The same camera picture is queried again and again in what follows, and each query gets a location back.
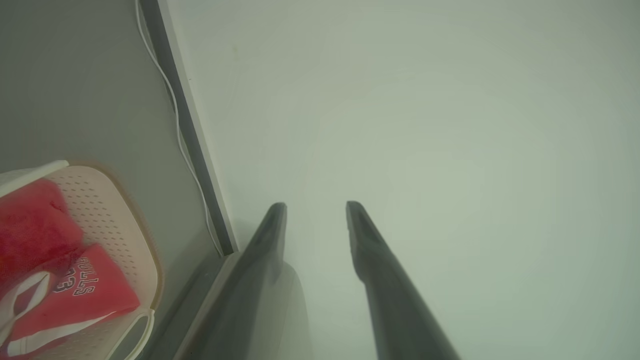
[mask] laundry basket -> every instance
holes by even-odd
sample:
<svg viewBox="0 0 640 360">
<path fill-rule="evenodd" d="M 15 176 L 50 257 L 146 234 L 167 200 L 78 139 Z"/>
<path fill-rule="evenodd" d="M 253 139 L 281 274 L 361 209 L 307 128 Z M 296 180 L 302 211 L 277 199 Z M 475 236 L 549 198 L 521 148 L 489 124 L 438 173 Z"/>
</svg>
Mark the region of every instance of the laundry basket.
<svg viewBox="0 0 640 360">
<path fill-rule="evenodd" d="M 64 344 L 37 359 L 109 359 L 138 320 L 146 318 L 142 336 L 126 357 L 135 359 L 151 335 L 163 284 L 156 250 L 140 212 L 105 171 L 93 165 L 69 165 L 66 161 L 0 174 L 0 197 L 41 177 L 60 187 L 71 217 L 84 231 L 84 243 L 102 245 L 138 295 L 140 307 L 71 335 Z"/>
</svg>

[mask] folded red garment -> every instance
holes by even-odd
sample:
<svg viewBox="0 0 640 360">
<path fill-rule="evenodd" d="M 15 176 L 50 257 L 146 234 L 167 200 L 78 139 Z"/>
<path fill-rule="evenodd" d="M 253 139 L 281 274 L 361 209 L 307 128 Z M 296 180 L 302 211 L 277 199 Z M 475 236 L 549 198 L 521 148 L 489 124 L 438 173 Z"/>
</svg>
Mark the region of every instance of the folded red garment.
<svg viewBox="0 0 640 360">
<path fill-rule="evenodd" d="M 100 245 L 91 245 L 51 294 L 15 321 L 0 358 L 30 358 L 75 332 L 129 313 L 139 305 L 118 265 Z"/>
<path fill-rule="evenodd" d="M 39 179 L 0 197 L 0 294 L 38 265 L 82 246 L 60 189 Z"/>
</svg>

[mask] white cable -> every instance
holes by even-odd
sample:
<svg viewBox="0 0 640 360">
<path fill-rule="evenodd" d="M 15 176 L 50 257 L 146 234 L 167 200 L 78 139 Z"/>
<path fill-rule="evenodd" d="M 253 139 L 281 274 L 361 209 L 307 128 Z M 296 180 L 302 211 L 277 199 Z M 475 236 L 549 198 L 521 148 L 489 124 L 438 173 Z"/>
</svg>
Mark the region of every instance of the white cable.
<svg viewBox="0 0 640 360">
<path fill-rule="evenodd" d="M 173 88 L 171 87 L 171 84 L 169 83 L 169 79 L 166 77 L 166 74 L 164 73 L 164 71 L 162 70 L 162 68 L 160 67 L 160 64 L 158 64 L 158 60 L 156 59 L 156 56 L 154 55 L 153 51 L 151 51 L 151 48 L 149 47 L 149 44 L 147 43 L 147 39 L 145 38 L 145 34 L 144 31 L 142 31 L 142 23 L 140 21 L 140 0 L 134 0 L 135 3 L 135 7 L 136 7 L 136 22 L 138 23 L 138 32 L 140 33 L 140 37 L 142 38 L 142 42 L 145 43 L 145 47 L 147 48 L 147 52 L 149 54 L 149 56 L 151 57 L 151 60 L 154 62 L 154 65 L 156 66 L 156 68 L 158 69 L 158 71 L 160 72 L 160 75 L 162 75 L 162 79 L 164 80 L 164 83 L 166 84 L 166 87 L 169 88 L 169 92 L 171 93 L 171 100 L 173 101 L 173 112 L 175 112 L 175 131 L 176 131 L 176 135 L 178 138 L 178 148 L 180 149 L 180 153 L 182 154 L 182 159 L 184 159 L 184 162 L 187 164 L 187 168 L 189 169 L 189 172 L 191 172 L 191 176 L 193 176 L 193 179 L 195 180 L 196 184 L 198 185 L 198 190 L 200 190 L 200 196 L 202 197 L 202 205 L 204 207 L 204 213 L 205 213 L 205 222 L 207 223 L 207 230 L 209 232 L 209 236 L 211 237 L 211 241 L 213 242 L 213 246 L 216 248 L 216 251 L 218 252 L 219 256 L 222 256 L 222 251 L 220 251 L 220 249 L 218 248 L 218 244 L 216 243 L 216 238 L 215 236 L 213 236 L 213 232 L 211 231 L 211 226 L 209 225 L 209 208 L 207 207 L 207 201 L 204 198 L 204 192 L 202 191 L 202 186 L 200 186 L 200 182 L 198 181 L 198 177 L 196 176 L 195 171 L 193 170 L 193 167 L 191 167 L 191 164 L 189 163 L 189 159 L 187 158 L 186 153 L 184 152 L 184 149 L 182 148 L 182 137 L 180 136 L 180 118 L 178 116 L 178 102 L 175 99 L 175 93 L 173 92 Z"/>
</svg>

